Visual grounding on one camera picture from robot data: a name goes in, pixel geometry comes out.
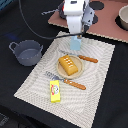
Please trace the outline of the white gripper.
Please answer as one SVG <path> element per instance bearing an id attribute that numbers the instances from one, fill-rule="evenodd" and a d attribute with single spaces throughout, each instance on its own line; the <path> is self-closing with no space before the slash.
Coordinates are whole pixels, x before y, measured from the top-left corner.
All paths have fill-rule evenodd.
<path id="1" fill-rule="evenodd" d="M 72 36 L 83 35 L 93 24 L 94 10 L 90 0 L 65 0 L 63 12 Z"/>

